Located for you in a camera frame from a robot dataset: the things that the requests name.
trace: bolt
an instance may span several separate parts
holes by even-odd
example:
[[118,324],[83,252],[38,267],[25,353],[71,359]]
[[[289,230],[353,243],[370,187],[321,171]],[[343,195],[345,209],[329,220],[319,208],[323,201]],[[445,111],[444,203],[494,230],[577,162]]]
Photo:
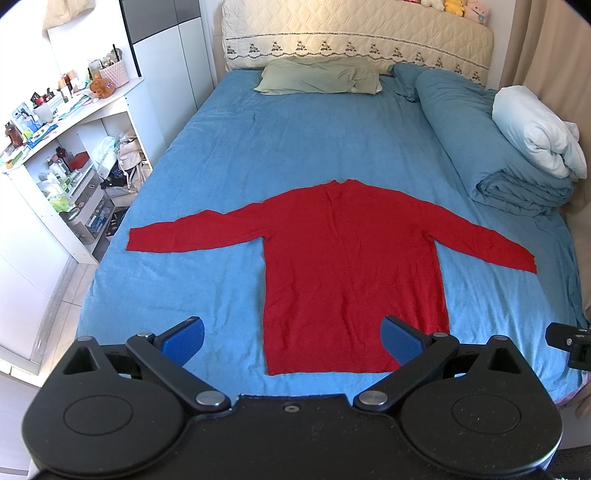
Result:
[[388,401],[388,396],[379,390],[367,390],[359,394],[359,401],[363,405],[379,407]]
[[226,396],[217,390],[205,390],[195,397],[195,400],[200,405],[205,407],[219,407]]

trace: curtain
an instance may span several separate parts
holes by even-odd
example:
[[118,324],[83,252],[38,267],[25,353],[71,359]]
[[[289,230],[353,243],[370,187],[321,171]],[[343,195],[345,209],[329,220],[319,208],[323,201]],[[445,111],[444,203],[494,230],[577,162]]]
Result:
[[[590,48],[591,25],[564,0],[516,0],[501,87],[526,85],[562,120],[575,122],[591,165]],[[578,182],[565,211],[589,202],[590,178]]]

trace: plastic bag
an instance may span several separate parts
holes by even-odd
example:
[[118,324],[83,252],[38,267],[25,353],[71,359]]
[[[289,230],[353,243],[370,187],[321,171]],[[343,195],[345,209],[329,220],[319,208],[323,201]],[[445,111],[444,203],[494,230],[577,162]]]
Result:
[[66,192],[61,188],[60,182],[54,176],[39,182],[37,185],[57,213],[67,212],[74,207],[71,198],[66,195]]
[[95,170],[103,180],[117,162],[117,149],[118,141],[113,137],[105,137],[90,155]]

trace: sweater sleeve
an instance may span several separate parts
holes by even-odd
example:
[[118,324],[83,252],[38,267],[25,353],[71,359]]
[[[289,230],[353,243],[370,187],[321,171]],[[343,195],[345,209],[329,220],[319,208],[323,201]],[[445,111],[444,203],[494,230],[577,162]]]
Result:
[[537,273],[534,256],[521,245],[439,205],[414,200],[418,202],[416,219],[423,231],[446,247],[488,263]]
[[251,203],[226,214],[204,210],[174,222],[153,223],[129,231],[127,250],[139,252],[189,252],[249,242],[270,236],[285,202],[281,195]]

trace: white pillow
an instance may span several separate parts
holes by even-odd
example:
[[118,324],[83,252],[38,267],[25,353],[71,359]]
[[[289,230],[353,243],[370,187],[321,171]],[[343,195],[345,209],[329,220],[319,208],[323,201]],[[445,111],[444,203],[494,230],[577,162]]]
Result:
[[541,170],[587,178],[587,162],[576,124],[566,124],[524,85],[499,90],[492,119],[507,140]]

